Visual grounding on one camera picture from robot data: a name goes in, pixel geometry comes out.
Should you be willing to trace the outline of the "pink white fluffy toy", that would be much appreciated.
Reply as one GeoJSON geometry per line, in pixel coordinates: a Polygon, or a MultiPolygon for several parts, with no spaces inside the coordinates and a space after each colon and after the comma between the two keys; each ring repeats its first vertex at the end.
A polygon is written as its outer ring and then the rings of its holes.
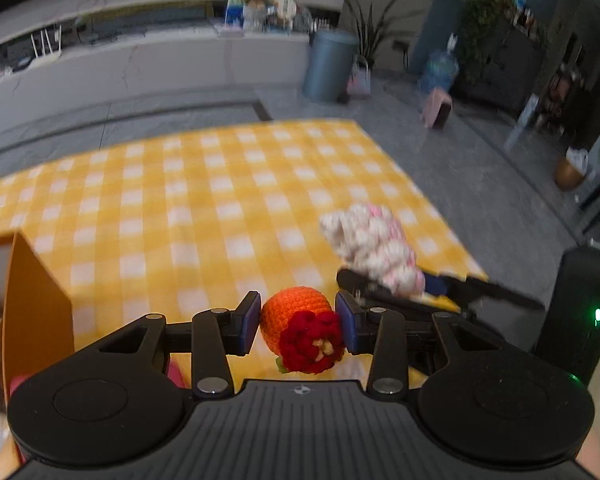
{"type": "Polygon", "coordinates": [[[352,271],[395,295],[425,291],[425,275],[400,221],[386,206],[358,203],[322,214],[320,230],[335,254],[352,271]]]}

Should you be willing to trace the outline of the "orange crochet fruit toy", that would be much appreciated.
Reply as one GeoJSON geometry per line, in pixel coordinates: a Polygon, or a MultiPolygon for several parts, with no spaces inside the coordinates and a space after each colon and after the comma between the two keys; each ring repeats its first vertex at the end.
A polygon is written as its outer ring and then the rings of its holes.
{"type": "Polygon", "coordinates": [[[286,288],[268,298],[260,332],[282,373],[322,374],[346,350],[338,313],[311,287],[286,288]]]}

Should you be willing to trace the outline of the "yellow checkered tablecloth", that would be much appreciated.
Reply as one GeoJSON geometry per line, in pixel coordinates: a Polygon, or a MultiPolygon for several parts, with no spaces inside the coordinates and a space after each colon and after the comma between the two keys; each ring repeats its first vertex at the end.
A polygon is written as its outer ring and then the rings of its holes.
{"type": "MultiPolygon", "coordinates": [[[[18,231],[72,304],[74,351],[150,312],[188,322],[253,290],[337,290],[322,214],[386,206],[417,263],[479,266],[410,177],[354,122],[273,122],[182,132],[73,155],[0,180],[0,234],[18,231]]],[[[283,376],[257,340],[230,360],[236,398],[186,414],[175,439],[91,479],[445,479],[399,405],[363,392],[370,358],[283,376]]]]}

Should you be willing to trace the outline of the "pink small stool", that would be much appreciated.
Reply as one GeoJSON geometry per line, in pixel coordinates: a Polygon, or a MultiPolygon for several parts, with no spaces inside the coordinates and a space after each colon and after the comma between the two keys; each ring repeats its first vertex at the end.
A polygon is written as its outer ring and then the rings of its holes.
{"type": "Polygon", "coordinates": [[[440,87],[433,88],[422,110],[422,123],[428,129],[442,129],[453,109],[449,93],[440,87]]]}

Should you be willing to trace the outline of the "orange storage box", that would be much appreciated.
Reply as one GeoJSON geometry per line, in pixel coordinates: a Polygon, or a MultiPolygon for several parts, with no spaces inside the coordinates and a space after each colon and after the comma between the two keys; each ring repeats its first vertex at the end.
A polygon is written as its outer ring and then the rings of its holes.
{"type": "Polygon", "coordinates": [[[0,395],[71,356],[72,304],[18,231],[0,234],[0,395]]]}

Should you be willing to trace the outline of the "pastel gift bag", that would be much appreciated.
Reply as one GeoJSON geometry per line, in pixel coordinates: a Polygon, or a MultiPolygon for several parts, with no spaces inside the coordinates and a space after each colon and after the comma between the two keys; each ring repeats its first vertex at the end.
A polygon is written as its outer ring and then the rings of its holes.
{"type": "Polygon", "coordinates": [[[348,86],[351,98],[369,98],[372,94],[372,71],[364,56],[358,55],[352,65],[348,86]]]}

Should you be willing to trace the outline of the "blue water jug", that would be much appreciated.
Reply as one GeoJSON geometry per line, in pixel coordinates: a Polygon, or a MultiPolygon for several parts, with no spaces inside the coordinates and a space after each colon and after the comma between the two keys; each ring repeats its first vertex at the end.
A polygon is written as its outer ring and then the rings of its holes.
{"type": "Polygon", "coordinates": [[[445,92],[451,89],[460,71],[455,56],[456,44],[457,36],[451,34],[444,50],[435,50],[430,53],[418,81],[418,88],[421,92],[429,94],[435,88],[445,92]]]}

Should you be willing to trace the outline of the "blue-grey trash bin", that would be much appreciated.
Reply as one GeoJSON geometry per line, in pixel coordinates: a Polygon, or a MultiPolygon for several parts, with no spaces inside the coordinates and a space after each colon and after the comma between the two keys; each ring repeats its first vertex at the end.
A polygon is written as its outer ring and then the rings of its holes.
{"type": "Polygon", "coordinates": [[[313,35],[303,95],[316,102],[338,102],[347,92],[358,40],[343,30],[319,30],[313,35]]]}

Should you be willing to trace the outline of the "green potted plant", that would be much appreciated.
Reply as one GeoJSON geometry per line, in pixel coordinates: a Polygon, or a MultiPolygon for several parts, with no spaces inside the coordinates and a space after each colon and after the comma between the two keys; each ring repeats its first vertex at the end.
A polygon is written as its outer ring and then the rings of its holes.
{"type": "Polygon", "coordinates": [[[399,0],[389,0],[384,8],[375,13],[374,4],[363,9],[361,0],[342,0],[344,8],[352,18],[354,36],[358,40],[358,57],[374,68],[379,48],[390,40],[412,38],[415,33],[408,29],[400,29],[398,25],[411,18],[417,18],[422,10],[411,10],[403,14],[391,14],[399,0]]]}

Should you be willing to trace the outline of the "white tv cabinet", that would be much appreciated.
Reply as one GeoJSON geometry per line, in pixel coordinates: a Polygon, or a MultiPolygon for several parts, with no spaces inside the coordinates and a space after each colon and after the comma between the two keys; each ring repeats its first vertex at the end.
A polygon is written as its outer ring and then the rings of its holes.
{"type": "Polygon", "coordinates": [[[300,84],[302,32],[243,32],[215,2],[171,2],[83,14],[62,25],[62,55],[24,67],[29,35],[0,45],[0,134],[29,122],[154,93],[300,84]]]}

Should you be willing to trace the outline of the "white wifi router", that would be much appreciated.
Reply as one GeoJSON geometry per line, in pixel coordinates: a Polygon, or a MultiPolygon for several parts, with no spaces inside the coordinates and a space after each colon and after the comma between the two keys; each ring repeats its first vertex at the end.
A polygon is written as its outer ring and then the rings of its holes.
{"type": "Polygon", "coordinates": [[[61,24],[31,32],[26,53],[22,57],[23,66],[43,66],[57,61],[62,55],[63,32],[61,24]]]}

